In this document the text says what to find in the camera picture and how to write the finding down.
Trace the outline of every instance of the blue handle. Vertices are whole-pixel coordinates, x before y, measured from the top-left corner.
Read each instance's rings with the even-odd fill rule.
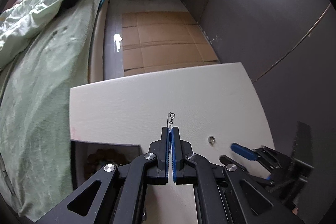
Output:
[[[238,155],[241,155],[242,157],[248,159],[248,160],[257,160],[258,156],[256,153],[254,153],[251,149],[248,149],[247,147],[241,146],[237,143],[231,144],[231,150],[233,152],[236,152]]]

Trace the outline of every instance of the metal pivot screw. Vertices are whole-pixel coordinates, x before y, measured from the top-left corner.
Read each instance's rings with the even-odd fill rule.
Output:
[[[226,169],[227,169],[228,171],[234,172],[234,171],[237,170],[237,166],[236,166],[235,164],[228,164],[228,165],[226,166]]]
[[[195,153],[188,153],[186,157],[189,160],[193,160],[194,158],[196,158],[196,154]]]
[[[146,154],[144,155],[144,157],[145,157],[145,159],[147,159],[147,160],[152,160],[152,159],[155,158],[155,154],[149,152],[149,153],[146,153]]]
[[[214,136],[209,136],[209,138],[208,138],[208,142],[209,142],[210,144],[214,144],[214,143],[215,143],[215,137],[214,137]]]
[[[106,165],[104,166],[104,170],[105,170],[106,172],[112,172],[114,169],[115,169],[115,166],[114,166],[113,164],[106,164]]]

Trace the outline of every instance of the cardboard sheet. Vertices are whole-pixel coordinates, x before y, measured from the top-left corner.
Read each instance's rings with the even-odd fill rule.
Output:
[[[218,63],[188,12],[123,14],[125,76]]]

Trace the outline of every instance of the bed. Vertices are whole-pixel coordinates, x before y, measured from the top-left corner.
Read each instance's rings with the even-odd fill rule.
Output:
[[[26,4],[36,8],[23,0],[14,9]],[[19,217],[35,222],[73,191],[69,91],[103,80],[107,5],[79,0],[56,17],[57,5],[0,22],[9,32],[0,32],[0,193]],[[17,36],[19,46],[6,46]]]

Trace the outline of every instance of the round metal grommet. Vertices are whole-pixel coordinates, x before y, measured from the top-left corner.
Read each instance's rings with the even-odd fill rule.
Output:
[[[209,136],[209,138],[208,138],[208,142],[209,142],[210,144],[214,144],[214,143],[215,143],[215,137],[214,137],[214,136]]]

